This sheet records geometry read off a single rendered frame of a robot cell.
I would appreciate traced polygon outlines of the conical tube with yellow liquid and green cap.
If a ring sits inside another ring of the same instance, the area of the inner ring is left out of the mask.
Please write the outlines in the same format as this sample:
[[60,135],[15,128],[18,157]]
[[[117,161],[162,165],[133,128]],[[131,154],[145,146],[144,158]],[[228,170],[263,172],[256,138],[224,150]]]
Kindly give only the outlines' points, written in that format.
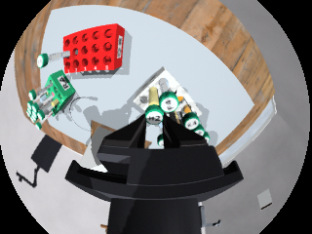
[[145,120],[148,124],[158,125],[163,122],[164,111],[159,106],[159,93],[156,87],[149,89],[148,107],[145,109]]

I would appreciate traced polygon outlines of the white tube rack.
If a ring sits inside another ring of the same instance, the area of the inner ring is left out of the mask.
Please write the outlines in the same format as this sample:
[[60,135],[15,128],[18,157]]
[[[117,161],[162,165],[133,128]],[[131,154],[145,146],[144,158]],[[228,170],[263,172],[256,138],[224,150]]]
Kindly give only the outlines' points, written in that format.
[[[137,92],[134,99],[134,102],[140,106],[143,110],[148,106],[148,93],[151,87],[156,87],[158,89],[159,96],[161,95],[159,79],[167,78],[171,90],[176,94],[177,97],[184,97],[193,111],[195,111],[198,117],[202,114],[196,103],[193,101],[189,94],[181,87],[178,81],[171,76],[170,73],[166,71],[167,69],[163,66],[161,67]],[[173,88],[172,88],[173,87]],[[143,97],[145,96],[145,97]],[[142,101],[142,98],[144,101]]]

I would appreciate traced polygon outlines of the green test tube rack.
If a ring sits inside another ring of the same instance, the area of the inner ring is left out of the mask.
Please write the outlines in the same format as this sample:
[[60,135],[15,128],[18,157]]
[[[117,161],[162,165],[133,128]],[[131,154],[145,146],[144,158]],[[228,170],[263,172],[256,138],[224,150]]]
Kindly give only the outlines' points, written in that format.
[[47,82],[50,80],[53,81],[53,86],[51,87],[51,89],[49,88],[47,90],[48,94],[53,92],[55,94],[53,100],[57,98],[59,101],[58,105],[56,105],[52,109],[53,111],[52,116],[54,117],[63,108],[63,106],[67,103],[67,101],[76,91],[62,70],[51,74]]

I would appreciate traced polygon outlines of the red test tube rack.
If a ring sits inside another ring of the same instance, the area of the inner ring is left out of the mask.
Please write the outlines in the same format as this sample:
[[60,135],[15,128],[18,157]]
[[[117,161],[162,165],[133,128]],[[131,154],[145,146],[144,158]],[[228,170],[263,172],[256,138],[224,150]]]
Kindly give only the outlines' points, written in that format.
[[63,59],[64,72],[114,70],[122,66],[124,34],[125,28],[114,23],[64,36],[63,50],[70,51],[69,58]]

